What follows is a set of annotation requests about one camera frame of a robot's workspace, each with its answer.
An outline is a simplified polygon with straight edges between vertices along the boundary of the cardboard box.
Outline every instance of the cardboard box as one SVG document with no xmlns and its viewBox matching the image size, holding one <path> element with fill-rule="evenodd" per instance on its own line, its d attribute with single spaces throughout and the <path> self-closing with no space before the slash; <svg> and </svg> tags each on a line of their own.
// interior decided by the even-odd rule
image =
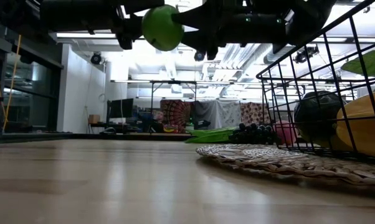
<svg viewBox="0 0 375 224">
<path fill-rule="evenodd" d="M 100 121 L 100 115 L 97 114 L 90 114 L 89 115 L 89 123 L 90 124 L 97 124 Z"/>
</svg>

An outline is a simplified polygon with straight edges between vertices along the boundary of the green fabric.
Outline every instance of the green fabric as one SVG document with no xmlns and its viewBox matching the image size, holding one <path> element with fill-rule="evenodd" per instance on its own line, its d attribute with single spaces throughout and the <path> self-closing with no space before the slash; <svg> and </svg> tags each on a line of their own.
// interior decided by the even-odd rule
<svg viewBox="0 0 375 224">
<path fill-rule="evenodd" d="M 368 52 L 363 55 L 363 60 L 366 65 L 366 71 L 370 77 L 375 77 L 375 50 Z M 359 58 L 356 58 L 352 61 L 345 63 L 342 67 L 342 70 L 347 72 L 356 73 L 359 75 L 363 75 L 361 62 Z"/>
<path fill-rule="evenodd" d="M 150 9 L 142 19 L 143 36 L 158 50 L 173 50 L 182 41 L 183 26 L 171 18 L 175 13 L 179 13 L 175 7 L 164 5 Z"/>
<path fill-rule="evenodd" d="M 217 143 L 229 141 L 229 135 L 235 128 L 220 128 L 213 130 L 189 130 L 196 138 L 186 140 L 186 143 Z"/>
</svg>

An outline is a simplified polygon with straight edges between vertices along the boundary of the wire basket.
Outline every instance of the wire basket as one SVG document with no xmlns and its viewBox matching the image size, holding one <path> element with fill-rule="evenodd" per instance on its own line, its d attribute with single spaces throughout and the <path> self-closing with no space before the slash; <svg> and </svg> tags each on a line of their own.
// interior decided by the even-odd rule
<svg viewBox="0 0 375 224">
<path fill-rule="evenodd" d="M 268 104 L 268 113 L 272 114 L 273 119 L 277 122 L 285 121 L 285 124 L 273 126 L 274 129 L 283 129 L 282 140 L 284 141 L 282 142 L 291 142 L 291 144 L 279 144 L 279 149 L 375 162 L 375 155 L 366 153 L 363 147 L 360 147 L 364 143 L 358 141 L 357 132 L 352 128 L 353 124 L 360 120 L 375 124 L 375 93 L 373 92 L 375 77 L 368 72 L 364 59 L 366 53 L 375 50 L 375 40 L 372 39 L 372 42 L 369 42 L 367 41 L 369 39 L 359 36 L 354 19 L 356 15 L 369 12 L 371 4 L 374 2 L 375 0 L 364 0 L 359 3 L 309 38 L 308 42 L 292 47 L 288 53 L 257 75 L 257 78 L 262 82 L 263 100 Z M 350 28 L 352 35 L 339 38 L 328 37 L 330 31 L 338 26 Z M 351 44 L 351 46 L 355 46 L 355 51 L 348 55 L 335 57 L 332 54 L 335 44 Z M 316 68 L 311 66 L 316 58 L 321 58 L 325 64 Z M 357 61 L 359 65 L 357 69 L 360 70 L 361 74 L 355 77 L 341 75 L 343 72 L 336 67 L 350 61 L 351 58 L 355 58 Z M 349 106 L 346 103 L 360 98 L 361 91 L 368 94 L 366 97 L 369 100 L 368 110 L 371 115 L 351 116 L 348 111 Z M 330 100 L 330 98 L 335 99 L 334 104 L 338 107 L 339 114 L 342 114 L 340 118 L 337 118 L 335 114 L 334 117 L 330 117 L 329 114 L 322 113 L 324 112 L 324 100 Z M 313 104 L 313 111 L 317 111 L 319 116 L 316 119 L 300 119 L 298 121 L 297 112 L 299 108 L 296 108 L 297 105 L 307 105 L 308 102 Z M 349 142 L 345 142 L 345 144 L 349 146 L 349 150 L 341 150 L 339 146 L 334 144 L 335 141 L 339 141 L 336 133 L 327 134 L 327 137 L 323 139 L 326 146 L 319 143 L 316 127 L 319 127 L 319 132 L 322 132 L 321 128 L 326 124 L 330 124 L 334 131 L 336 131 L 338 125 L 345 125 L 349 136 Z M 304 133 L 302 127 L 311 127 L 312 130 L 309 131 L 309 134 Z M 285 129 L 290 131 L 291 134 L 285 134 Z"/>
</svg>

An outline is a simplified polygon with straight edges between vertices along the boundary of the glass window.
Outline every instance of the glass window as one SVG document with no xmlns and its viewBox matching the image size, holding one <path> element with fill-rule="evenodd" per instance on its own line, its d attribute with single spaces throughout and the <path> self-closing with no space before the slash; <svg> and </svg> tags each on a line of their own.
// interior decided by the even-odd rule
<svg viewBox="0 0 375 224">
<path fill-rule="evenodd" d="M 4 105 L 7 107 L 10 89 L 4 89 Z M 51 99 L 13 90 L 7 116 L 6 132 L 46 131 L 48 128 Z"/>
<path fill-rule="evenodd" d="M 45 95 L 56 95 L 56 88 L 54 88 L 54 80 L 56 76 L 53 70 L 32 62 L 25 57 L 15 53 L 7 55 L 7 65 L 5 82 L 7 86 L 11 85 L 12 75 L 14 70 L 14 62 L 17 61 L 17 70 L 14 77 L 14 88 L 21 88 Z"/>
</svg>

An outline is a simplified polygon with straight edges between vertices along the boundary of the ceiling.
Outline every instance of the ceiling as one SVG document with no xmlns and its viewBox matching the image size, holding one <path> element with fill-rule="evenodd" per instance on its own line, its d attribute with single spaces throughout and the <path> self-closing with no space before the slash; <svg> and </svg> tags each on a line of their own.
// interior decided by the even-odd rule
<svg viewBox="0 0 375 224">
<path fill-rule="evenodd" d="M 178 5 L 181 11 L 185 11 L 202 4 L 201 0 L 185 0 L 185 1 L 168 1 L 166 4 Z M 348 12 L 354 6 L 334 6 L 327 24 L 339 18 L 345 12 Z M 359 12 L 354 16 L 358 35 L 361 37 L 361 47 L 366 47 L 372 42 L 375 42 L 375 3 L 371 5 L 371 10 L 367 13 Z M 109 33 L 109 30 L 99 30 L 97 33 Z M 345 21 L 327 33 L 329 42 L 333 44 L 331 47 L 331 54 L 333 59 L 344 57 L 356 51 L 354 43 L 343 43 L 347 38 L 353 37 L 349 21 Z M 311 58 L 312 68 L 317 68 L 325 65 L 328 61 L 325 45 L 322 38 L 315 39 L 313 45 L 317 44 L 320 53 Z M 152 47 L 145 40 L 137 40 L 133 43 L 133 50 L 123 51 L 115 39 L 71 39 L 63 38 L 59 41 L 72 44 L 73 50 L 80 55 L 89 57 L 95 51 L 101 51 L 102 55 L 107 61 L 116 62 L 121 60 L 128 60 L 129 75 L 134 80 L 167 80 L 175 78 L 177 80 L 202 80 L 202 81 L 223 81 L 227 82 L 234 78 L 238 82 L 259 82 L 255 79 L 256 74 L 261 70 L 267 68 L 270 62 L 264 62 L 264 57 L 273 58 L 276 60 L 283 54 L 272 55 L 270 44 L 247 44 L 245 47 L 240 47 L 239 44 L 227 44 L 224 48 L 219 48 L 219 53 L 213 61 L 195 62 L 195 50 L 180 44 L 171 52 L 160 52 Z M 285 47 L 282 52 L 288 52 L 292 46 Z M 355 74 L 349 72 L 342 72 L 339 68 L 344 62 L 335 65 L 338 73 L 343 77 L 356 77 Z M 292 77 L 292 66 L 290 60 L 284 60 L 281 64 L 281 70 L 284 77 Z M 304 74 L 309 71 L 307 63 L 295 63 L 294 69 L 297 75 Z M 272 73 L 278 75 L 278 68 L 273 69 Z M 329 68 L 320 70 L 314 75 L 316 77 L 324 77 L 331 73 Z M 151 94 L 150 85 L 129 85 L 130 89 L 137 88 L 138 90 L 131 90 L 130 97 L 134 97 L 134 92 L 142 95 Z M 162 86 L 169 92 L 157 93 L 157 96 L 181 96 L 181 94 L 174 94 L 169 86 Z M 246 86 L 212 86 L 201 85 L 199 87 L 200 97 L 222 97 L 227 91 L 229 96 L 237 98 L 260 98 L 261 90 L 255 88 L 246 88 Z"/>
</svg>

